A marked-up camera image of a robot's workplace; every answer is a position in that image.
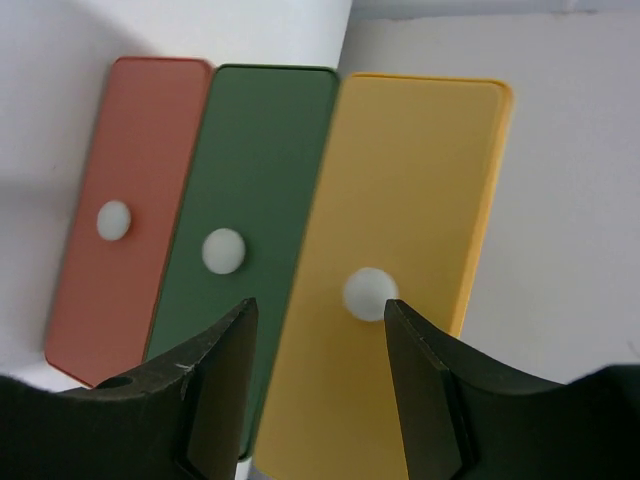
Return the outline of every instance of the white knob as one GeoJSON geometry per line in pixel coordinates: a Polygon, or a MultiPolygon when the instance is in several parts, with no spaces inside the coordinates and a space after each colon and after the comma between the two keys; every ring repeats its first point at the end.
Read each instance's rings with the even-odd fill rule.
{"type": "Polygon", "coordinates": [[[209,234],[202,244],[202,261],[218,275],[235,272],[244,260],[242,236],[230,228],[219,228],[209,234]]]}
{"type": "Polygon", "coordinates": [[[361,268],[344,285],[344,305],[351,314],[365,322],[384,318],[387,300],[398,298],[398,286],[384,270],[361,268]]]}
{"type": "Polygon", "coordinates": [[[120,240],[131,226],[131,212],[123,202],[110,200],[98,212],[96,224],[98,235],[104,240],[120,240]]]}

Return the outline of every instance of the orange block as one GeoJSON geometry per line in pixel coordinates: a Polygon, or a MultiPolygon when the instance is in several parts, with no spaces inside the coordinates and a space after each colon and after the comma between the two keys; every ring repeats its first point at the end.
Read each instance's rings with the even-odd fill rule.
{"type": "MultiPolygon", "coordinates": [[[[143,361],[212,75],[192,59],[125,57],[111,69],[45,347],[88,385],[143,361]],[[98,214],[113,200],[130,223],[106,240],[98,214]]],[[[118,230],[118,218],[103,226],[118,230]]]]}

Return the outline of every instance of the white wall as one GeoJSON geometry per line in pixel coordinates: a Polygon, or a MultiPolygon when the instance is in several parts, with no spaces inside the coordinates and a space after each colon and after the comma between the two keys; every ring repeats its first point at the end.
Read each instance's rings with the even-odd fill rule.
{"type": "Polygon", "coordinates": [[[340,69],[495,77],[516,110],[462,339],[568,381],[640,361],[640,15],[354,24],[340,69]]]}
{"type": "Polygon", "coordinates": [[[352,3],[352,0],[71,1],[164,55],[203,57],[218,65],[326,66],[336,66],[352,3]]]}

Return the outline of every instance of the colored panel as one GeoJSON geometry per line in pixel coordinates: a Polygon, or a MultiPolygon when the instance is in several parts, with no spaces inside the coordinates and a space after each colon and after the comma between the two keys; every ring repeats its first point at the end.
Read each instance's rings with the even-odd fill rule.
{"type": "Polygon", "coordinates": [[[352,317],[347,279],[382,269],[459,334],[511,103],[491,81],[356,75],[344,83],[254,456],[279,480],[406,479],[383,322],[352,317]]]}
{"type": "Polygon", "coordinates": [[[129,57],[111,69],[45,347],[89,385],[144,358],[211,75],[200,60],[129,57]],[[102,210],[111,200],[115,211],[102,210]],[[105,240],[119,235],[122,204],[130,226],[105,240]]]}
{"type": "Polygon", "coordinates": [[[257,298],[242,454],[261,414],[337,86],[329,70],[249,66],[222,67],[212,84],[148,356],[257,298]],[[226,275],[203,262],[204,241],[220,228],[238,232],[247,251],[226,275]]]}

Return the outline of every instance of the yellow block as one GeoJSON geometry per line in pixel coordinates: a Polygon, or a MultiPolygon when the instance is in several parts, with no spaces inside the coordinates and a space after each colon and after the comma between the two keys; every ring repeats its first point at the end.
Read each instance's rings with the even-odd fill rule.
{"type": "Polygon", "coordinates": [[[459,335],[498,175],[507,86],[358,74],[336,107],[254,460],[278,480],[407,478],[383,322],[342,289],[380,268],[459,335]]]}

